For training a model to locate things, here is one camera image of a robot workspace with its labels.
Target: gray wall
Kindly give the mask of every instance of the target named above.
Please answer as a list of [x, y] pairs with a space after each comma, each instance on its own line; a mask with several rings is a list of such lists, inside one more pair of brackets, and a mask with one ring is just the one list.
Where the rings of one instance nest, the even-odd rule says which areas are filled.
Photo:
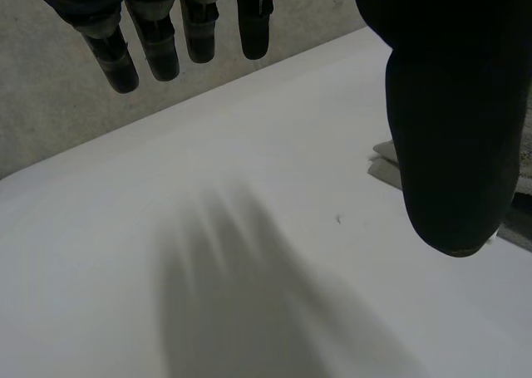
[[270, 51], [260, 61], [247, 61], [239, 44], [235, 0], [220, 0], [216, 57], [196, 65], [186, 53], [177, 7], [171, 16], [181, 74], [170, 83], [150, 74], [124, 13], [122, 30], [140, 86], [119, 95], [106, 83], [81, 35], [43, 1], [0, 0], [0, 179], [365, 25], [354, 0], [275, 0]]

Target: white table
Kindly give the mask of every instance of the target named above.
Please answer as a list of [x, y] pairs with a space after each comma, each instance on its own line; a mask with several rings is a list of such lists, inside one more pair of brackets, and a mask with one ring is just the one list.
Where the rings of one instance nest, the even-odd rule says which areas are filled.
[[[0, 376], [530, 376], [532, 253], [448, 258], [366, 173], [388, 55], [363, 29], [0, 182]], [[292, 256], [187, 240], [204, 189], [246, 232], [235, 180]]]

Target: white surface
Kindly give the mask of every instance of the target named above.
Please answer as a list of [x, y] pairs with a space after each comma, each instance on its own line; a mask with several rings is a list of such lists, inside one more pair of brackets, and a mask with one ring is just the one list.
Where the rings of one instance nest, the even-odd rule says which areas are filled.
[[[388, 54], [364, 29], [0, 182], [0, 376], [530, 376], [532, 253], [497, 239], [439, 254], [366, 174], [390, 138]], [[215, 258], [174, 239], [191, 209], [212, 218], [205, 185], [245, 231], [227, 178], [305, 273], [240, 259], [237, 274], [212, 263], [238, 259], [224, 240]], [[177, 243], [192, 289], [159, 296]]]

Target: robotic hand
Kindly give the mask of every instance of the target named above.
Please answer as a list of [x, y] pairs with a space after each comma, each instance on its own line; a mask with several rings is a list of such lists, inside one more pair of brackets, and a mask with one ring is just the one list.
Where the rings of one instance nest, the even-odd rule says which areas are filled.
[[[139, 77], [120, 29], [121, 3], [131, 15], [151, 72], [158, 81], [171, 81], [180, 72], [170, 9], [175, 0], [44, 0], [79, 31], [119, 93], [136, 89]], [[190, 59], [214, 58], [217, 0], [180, 0]], [[269, 17], [273, 0], [237, 0], [244, 55], [259, 59], [268, 51]]]

